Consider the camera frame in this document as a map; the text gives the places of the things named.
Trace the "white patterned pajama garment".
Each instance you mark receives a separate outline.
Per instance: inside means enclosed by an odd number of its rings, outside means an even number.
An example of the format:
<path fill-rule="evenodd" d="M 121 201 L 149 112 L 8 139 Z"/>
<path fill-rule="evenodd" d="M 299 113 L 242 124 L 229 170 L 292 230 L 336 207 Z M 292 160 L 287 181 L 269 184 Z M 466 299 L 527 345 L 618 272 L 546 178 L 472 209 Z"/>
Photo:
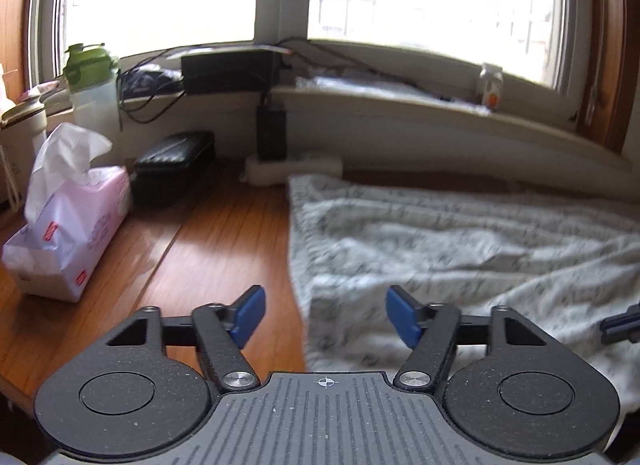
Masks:
<path fill-rule="evenodd" d="M 639 405 L 639 348 L 599 322 L 639 299 L 639 210 L 535 193 L 477 194 L 288 181 L 288 266 L 311 371 L 394 372 L 407 347 L 386 318 L 398 285 L 468 315 L 509 306 Z"/>

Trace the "black quilted case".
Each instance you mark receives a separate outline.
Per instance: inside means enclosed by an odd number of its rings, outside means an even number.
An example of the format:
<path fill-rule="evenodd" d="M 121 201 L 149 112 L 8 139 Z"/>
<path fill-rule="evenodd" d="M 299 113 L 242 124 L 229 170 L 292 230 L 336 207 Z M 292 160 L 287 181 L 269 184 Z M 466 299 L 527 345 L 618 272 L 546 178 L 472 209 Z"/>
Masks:
<path fill-rule="evenodd" d="M 164 207 L 181 200 L 215 165 L 213 132 L 173 134 L 135 161 L 130 189 L 137 207 Z"/>

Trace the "pink tissue pack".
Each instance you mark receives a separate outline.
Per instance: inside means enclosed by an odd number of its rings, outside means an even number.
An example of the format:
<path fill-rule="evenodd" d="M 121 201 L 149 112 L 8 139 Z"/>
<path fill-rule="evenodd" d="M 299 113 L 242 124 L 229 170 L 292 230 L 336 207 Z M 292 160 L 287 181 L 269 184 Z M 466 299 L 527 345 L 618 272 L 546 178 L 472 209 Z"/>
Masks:
<path fill-rule="evenodd" d="M 112 147 L 72 123 L 58 125 L 43 142 L 29 178 L 26 225 L 2 247 L 3 266 L 22 293 L 80 300 L 130 211 L 126 168 L 91 166 Z"/>

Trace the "clear plastic bag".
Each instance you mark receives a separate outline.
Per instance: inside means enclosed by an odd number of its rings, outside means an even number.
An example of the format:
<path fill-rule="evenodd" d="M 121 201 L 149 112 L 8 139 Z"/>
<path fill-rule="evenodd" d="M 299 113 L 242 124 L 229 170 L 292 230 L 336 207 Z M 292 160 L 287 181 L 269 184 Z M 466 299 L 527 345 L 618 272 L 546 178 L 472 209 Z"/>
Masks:
<path fill-rule="evenodd" d="M 346 92 L 346 94 L 365 95 L 370 97 L 428 97 L 428 94 L 408 85 L 380 82 L 360 81 L 351 78 L 332 76 L 313 76 L 295 78 L 296 89 L 318 89 L 322 92 Z"/>

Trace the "black box on sill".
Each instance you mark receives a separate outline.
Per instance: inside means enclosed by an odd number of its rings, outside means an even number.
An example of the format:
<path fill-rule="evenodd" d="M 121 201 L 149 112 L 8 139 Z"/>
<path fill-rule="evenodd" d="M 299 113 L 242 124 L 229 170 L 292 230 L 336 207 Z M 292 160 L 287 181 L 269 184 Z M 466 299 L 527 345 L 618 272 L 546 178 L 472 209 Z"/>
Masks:
<path fill-rule="evenodd" d="M 181 57 L 188 95 L 268 92 L 280 80 L 282 55 L 267 48 L 214 50 Z"/>

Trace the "glass jar orange label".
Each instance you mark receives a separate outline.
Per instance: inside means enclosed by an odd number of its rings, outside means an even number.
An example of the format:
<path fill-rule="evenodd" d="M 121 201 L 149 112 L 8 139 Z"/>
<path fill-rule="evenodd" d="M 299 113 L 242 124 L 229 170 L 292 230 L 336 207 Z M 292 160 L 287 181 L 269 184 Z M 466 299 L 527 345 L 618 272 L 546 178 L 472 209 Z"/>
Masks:
<path fill-rule="evenodd" d="M 503 93 L 503 69 L 483 63 L 476 80 L 476 101 L 489 111 L 497 111 Z"/>

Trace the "papers on black box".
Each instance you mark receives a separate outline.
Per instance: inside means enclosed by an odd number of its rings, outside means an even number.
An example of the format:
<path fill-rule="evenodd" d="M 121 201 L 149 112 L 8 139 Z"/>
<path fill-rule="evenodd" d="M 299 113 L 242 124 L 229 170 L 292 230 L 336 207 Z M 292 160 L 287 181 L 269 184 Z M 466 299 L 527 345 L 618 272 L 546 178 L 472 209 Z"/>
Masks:
<path fill-rule="evenodd" d="M 189 47 L 173 54 L 167 55 L 168 60 L 177 60 L 183 57 L 210 55 L 210 54 L 248 54 L 249 52 L 271 52 L 284 56 L 294 55 L 290 48 L 283 48 L 272 45 L 227 45 L 227 46 L 200 46 Z"/>

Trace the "green lid shaker bottle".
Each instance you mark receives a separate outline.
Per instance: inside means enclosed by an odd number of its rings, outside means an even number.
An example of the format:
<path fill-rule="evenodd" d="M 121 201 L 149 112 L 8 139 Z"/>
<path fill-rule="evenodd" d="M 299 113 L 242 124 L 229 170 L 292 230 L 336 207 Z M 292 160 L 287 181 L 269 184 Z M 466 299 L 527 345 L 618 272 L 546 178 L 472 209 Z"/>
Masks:
<path fill-rule="evenodd" d="M 99 156 L 94 166 L 124 164 L 122 121 L 119 116 L 118 60 L 103 44 L 75 44 L 67 48 L 63 69 L 74 121 L 111 141 L 111 150 Z"/>

